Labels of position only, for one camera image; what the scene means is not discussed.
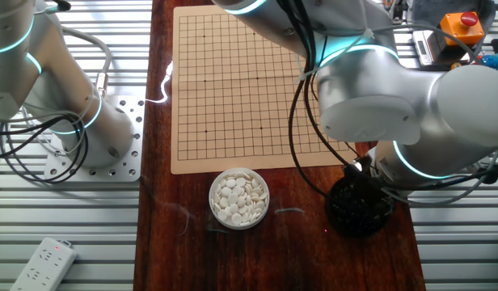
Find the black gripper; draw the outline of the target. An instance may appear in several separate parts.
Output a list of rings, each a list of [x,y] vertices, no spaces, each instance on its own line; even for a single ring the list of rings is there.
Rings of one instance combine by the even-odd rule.
[[[344,170],[344,190],[346,196],[358,204],[372,210],[392,210],[394,200],[382,191],[378,179],[371,175],[371,158],[357,158]]]

